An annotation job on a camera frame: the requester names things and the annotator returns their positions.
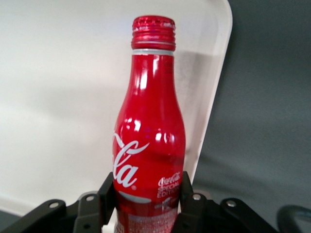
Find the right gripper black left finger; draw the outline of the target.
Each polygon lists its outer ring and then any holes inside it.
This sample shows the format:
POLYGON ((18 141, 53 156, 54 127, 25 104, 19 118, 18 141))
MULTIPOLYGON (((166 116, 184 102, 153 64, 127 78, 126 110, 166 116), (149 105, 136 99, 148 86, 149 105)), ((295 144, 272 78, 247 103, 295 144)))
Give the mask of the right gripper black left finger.
POLYGON ((69 206, 63 200, 48 200, 1 232, 101 233, 115 206, 113 174, 109 173, 98 191, 84 193, 69 206))

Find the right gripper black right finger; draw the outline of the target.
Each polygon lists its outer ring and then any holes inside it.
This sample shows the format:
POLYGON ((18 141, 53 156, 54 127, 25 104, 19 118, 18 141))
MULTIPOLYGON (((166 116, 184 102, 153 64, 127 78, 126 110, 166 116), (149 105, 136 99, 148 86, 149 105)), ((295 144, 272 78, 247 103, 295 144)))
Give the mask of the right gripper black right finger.
POLYGON ((172 233, 276 233, 277 230, 237 198, 217 204, 194 192, 189 175, 183 172, 179 196, 181 212, 172 233))

